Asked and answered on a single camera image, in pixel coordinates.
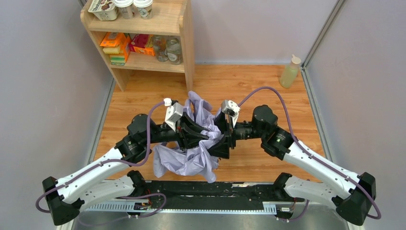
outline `bottle cap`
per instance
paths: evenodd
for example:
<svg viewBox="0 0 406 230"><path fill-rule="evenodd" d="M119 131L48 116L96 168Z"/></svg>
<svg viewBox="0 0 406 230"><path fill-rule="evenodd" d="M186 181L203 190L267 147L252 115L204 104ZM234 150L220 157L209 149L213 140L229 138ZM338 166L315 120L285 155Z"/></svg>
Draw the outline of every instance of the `bottle cap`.
<svg viewBox="0 0 406 230"><path fill-rule="evenodd" d="M302 62L302 60L292 54L292 60L291 60L291 62L292 62L293 64L295 64L295 65L299 65L299 64Z"/></svg>
<svg viewBox="0 0 406 230"><path fill-rule="evenodd" d="M133 4L133 0L114 0L113 2L117 7L127 7Z"/></svg>
<svg viewBox="0 0 406 230"><path fill-rule="evenodd" d="M134 0L136 7L145 8L152 4L153 0Z"/></svg>

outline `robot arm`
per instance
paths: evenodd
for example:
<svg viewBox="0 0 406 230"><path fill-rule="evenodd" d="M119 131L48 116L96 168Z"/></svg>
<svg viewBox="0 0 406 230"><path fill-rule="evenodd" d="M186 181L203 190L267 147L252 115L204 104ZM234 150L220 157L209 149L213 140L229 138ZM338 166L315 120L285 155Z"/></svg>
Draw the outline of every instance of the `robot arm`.
<svg viewBox="0 0 406 230"><path fill-rule="evenodd" d="M44 191L56 187L60 189L46 195L50 213L56 225L74 219L79 212L88 207L121 196L140 196L145 191L145 181L137 172L131 171L118 180L101 183L105 178L127 169L128 162L138 163L147 154L147 126L150 127L151 143L176 141L181 149L197 147L200 140L208 139L201 132L203 127L195 123L183 112L183 106L176 101L165 101L167 113L165 123L156 125L152 120L147 124L147 115L136 115L127 127L128 135L119 141L105 155L83 169L56 180L49 177L43 181ZM371 202L364 193L347 179L352 178L375 199L375 178L367 173L359 176L343 169L310 150L301 141L301 147L312 155L309 157L294 142L291 134L277 126L277 116L267 105L254 109L250 122L237 122L239 107L233 101L222 103L221 113L214 123L221 130L222 139L208 151L212 156L228 159L229 149L236 146L237 140L260 138L261 147L266 153L305 169L323 183L303 181L287 173L282 173L275 186L291 197L316 201L335 208L345 220L362 225L371 208ZM317 157L324 164L341 171L347 176L328 169L325 165L311 159ZM72 178L80 178L72 183Z"/></svg>

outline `cup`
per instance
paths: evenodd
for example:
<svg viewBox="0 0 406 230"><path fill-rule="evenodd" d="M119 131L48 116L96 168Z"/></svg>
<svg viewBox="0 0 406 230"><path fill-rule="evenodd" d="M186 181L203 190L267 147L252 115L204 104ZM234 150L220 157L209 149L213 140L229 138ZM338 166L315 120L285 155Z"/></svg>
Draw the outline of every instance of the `cup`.
<svg viewBox="0 0 406 230"><path fill-rule="evenodd" d="M142 19L152 18L152 2L153 0L134 0L134 5L137 7Z"/></svg>
<svg viewBox="0 0 406 230"><path fill-rule="evenodd" d="M115 6L125 19L134 18L133 0L114 0Z"/></svg>

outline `wooden floor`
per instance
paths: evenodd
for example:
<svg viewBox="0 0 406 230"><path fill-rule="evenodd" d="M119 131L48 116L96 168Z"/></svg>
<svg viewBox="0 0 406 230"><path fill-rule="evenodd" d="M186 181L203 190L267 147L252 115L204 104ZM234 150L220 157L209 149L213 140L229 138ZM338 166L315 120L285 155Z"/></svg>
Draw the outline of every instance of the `wooden floor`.
<svg viewBox="0 0 406 230"><path fill-rule="evenodd" d="M284 89L277 78L282 70L283 66L198 65L193 90L211 103L215 113L224 99L239 103L260 86L274 87L287 104L295 135L324 155L303 80L298 77L291 88ZM140 70L134 74L125 92L121 92L117 86L114 90L95 159L127 135L126 127L135 115L147 114L153 105L165 97L179 100L181 104L187 98L184 74ZM245 102L238 120L250 121L253 109L262 104L267 104L278 116L280 127L288 129L281 102L269 90L262 90ZM152 114L152 119L161 124L165 111L166 108L160 106ZM156 180L158 178L154 176L152 166L151 155L145 165L130 170L139 170L146 180ZM304 170L269 156L260 147L259 139L237 141L237 147L230 151L230 159L221 160L219 168L214 172L218 181L273 182L281 172L315 180ZM126 173L122 171L111 178L116 179ZM160 180L204 181L204 178L183 177L167 172Z"/></svg>

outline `lavender plastic bag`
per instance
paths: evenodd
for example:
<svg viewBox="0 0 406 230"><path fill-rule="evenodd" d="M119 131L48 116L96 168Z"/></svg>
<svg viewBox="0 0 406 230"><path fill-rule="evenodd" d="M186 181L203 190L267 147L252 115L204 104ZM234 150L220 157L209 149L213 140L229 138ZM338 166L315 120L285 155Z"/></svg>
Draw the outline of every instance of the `lavender plastic bag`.
<svg viewBox="0 0 406 230"><path fill-rule="evenodd" d="M167 170L182 176L202 175L207 182L216 181L216 175L212 172L218 167L218 158L210 156L207 151L211 146L220 141L222 135L214 124L215 116L211 114L211 105L203 100L195 92L188 93L189 98L184 105L184 112L197 124L208 129L201 133L209 137L208 140L201 140L199 146L186 151L179 148L170 149L165 145L154 147L154 174L156 177L163 176Z"/></svg>

